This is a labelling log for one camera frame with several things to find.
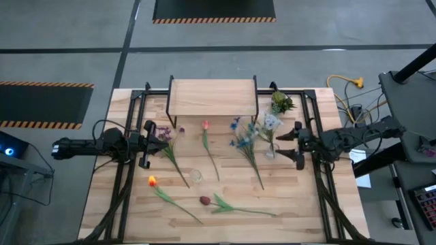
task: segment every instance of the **white flower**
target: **white flower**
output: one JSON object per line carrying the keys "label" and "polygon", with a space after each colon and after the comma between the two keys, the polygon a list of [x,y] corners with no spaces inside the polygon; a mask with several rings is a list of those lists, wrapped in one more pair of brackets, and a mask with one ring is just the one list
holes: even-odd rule
{"label": "white flower", "polygon": [[265,114],[264,127],[267,130],[276,129],[278,126],[282,125],[283,122],[272,114]]}

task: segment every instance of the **dark red tulip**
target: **dark red tulip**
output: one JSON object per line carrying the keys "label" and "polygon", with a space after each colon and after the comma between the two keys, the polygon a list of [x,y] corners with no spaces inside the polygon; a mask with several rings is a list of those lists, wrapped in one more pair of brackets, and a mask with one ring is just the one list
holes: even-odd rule
{"label": "dark red tulip", "polygon": [[200,197],[200,203],[207,206],[207,205],[211,204],[211,199],[209,197],[205,197],[205,196]]}

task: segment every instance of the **orange tulip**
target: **orange tulip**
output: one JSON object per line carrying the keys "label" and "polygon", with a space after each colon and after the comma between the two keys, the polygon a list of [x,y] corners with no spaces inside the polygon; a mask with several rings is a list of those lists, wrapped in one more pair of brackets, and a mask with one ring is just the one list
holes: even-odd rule
{"label": "orange tulip", "polygon": [[154,187],[157,185],[157,181],[154,176],[149,177],[149,186]]}
{"label": "orange tulip", "polygon": [[202,123],[202,126],[203,126],[204,130],[207,130],[209,128],[209,121],[204,120],[203,123]]}

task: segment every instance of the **yellow cable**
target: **yellow cable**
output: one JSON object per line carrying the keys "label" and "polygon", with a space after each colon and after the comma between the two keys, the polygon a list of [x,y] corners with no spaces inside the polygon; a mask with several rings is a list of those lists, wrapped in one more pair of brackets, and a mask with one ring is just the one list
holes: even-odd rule
{"label": "yellow cable", "polygon": [[[343,79],[343,80],[345,80],[345,81],[348,81],[348,82],[352,82],[354,85],[356,85],[358,88],[363,88],[363,78],[359,78],[359,79],[349,79],[349,78],[346,78],[346,77],[344,77],[344,76],[340,76],[340,75],[331,75],[331,76],[329,76],[328,78],[327,78],[327,87],[328,88],[331,88],[330,87],[330,79],[332,79],[332,78],[340,78],[340,79]],[[337,95],[336,93],[334,94],[334,96],[343,104],[343,106],[344,106],[344,108],[345,108],[345,111],[347,112],[347,114],[348,114],[348,117],[349,117],[349,119],[351,120],[351,122],[354,124],[354,123],[356,123],[356,121],[354,120],[354,118],[353,118],[353,116],[352,116],[352,113],[349,111],[349,108],[347,107],[347,105],[343,102],[343,100],[342,100],[342,98],[340,98],[340,96],[339,95]]]}
{"label": "yellow cable", "polygon": [[[331,76],[329,76],[329,77],[327,78],[327,87],[328,87],[328,88],[331,88],[331,87],[330,87],[330,79],[332,79],[332,78],[340,78],[340,79],[343,79],[343,80],[345,80],[345,81],[352,82],[352,83],[353,83],[354,85],[356,85],[358,88],[363,88],[363,78],[358,78],[358,79],[349,79],[349,78],[346,78],[346,77],[343,77],[343,76],[340,76],[340,75],[331,75]],[[354,120],[354,118],[353,118],[353,116],[352,116],[352,113],[350,112],[350,110],[349,110],[347,104],[345,104],[345,102],[343,101],[343,99],[340,98],[340,96],[337,95],[336,93],[334,94],[334,96],[339,100],[339,102],[341,102],[341,103],[343,104],[343,107],[345,108],[345,111],[346,111],[347,114],[348,114],[349,120],[350,120],[353,124],[356,124],[356,123],[363,123],[363,122],[365,121],[365,119],[366,119],[366,118],[371,114],[371,112],[372,112],[373,110],[375,110],[375,109],[379,108],[380,106],[382,106],[382,105],[384,105],[384,104],[387,103],[387,101],[385,100],[385,101],[381,102],[380,104],[374,106],[373,108],[371,108],[371,109],[370,109],[370,110],[369,110],[369,111],[364,115],[364,117],[362,118],[362,120],[356,122],[356,121]]]}

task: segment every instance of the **black pole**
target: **black pole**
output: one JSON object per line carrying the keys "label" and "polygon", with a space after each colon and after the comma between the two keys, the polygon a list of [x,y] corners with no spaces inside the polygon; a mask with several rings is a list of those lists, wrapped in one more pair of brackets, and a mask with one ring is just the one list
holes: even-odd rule
{"label": "black pole", "polygon": [[436,58],[436,44],[433,44],[428,50],[425,50],[418,58],[414,59],[410,64],[406,65],[402,70],[394,75],[394,81],[399,84],[406,84],[410,76],[423,68]]}

